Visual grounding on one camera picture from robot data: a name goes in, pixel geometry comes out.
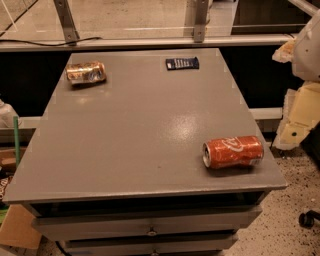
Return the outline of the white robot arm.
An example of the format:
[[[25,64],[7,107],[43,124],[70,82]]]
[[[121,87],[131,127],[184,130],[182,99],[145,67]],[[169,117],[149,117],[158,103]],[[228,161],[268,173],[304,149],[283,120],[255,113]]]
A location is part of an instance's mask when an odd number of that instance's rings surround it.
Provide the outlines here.
[[[320,81],[320,10],[312,16],[296,38],[292,72],[305,81]]]

